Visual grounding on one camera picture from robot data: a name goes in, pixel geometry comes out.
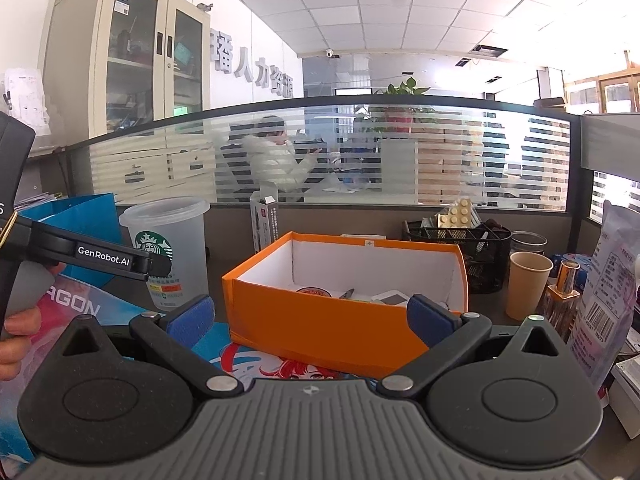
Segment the person's left hand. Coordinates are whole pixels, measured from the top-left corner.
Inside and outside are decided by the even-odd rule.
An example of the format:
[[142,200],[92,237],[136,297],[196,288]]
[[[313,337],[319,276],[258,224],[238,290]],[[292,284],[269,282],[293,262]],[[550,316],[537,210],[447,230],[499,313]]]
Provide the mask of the person's left hand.
[[39,332],[41,313],[38,300],[64,270],[65,264],[45,268],[41,264],[24,262],[18,271],[10,297],[10,316],[4,320],[1,341],[1,380],[8,382],[21,371],[22,361],[30,349],[30,337]]

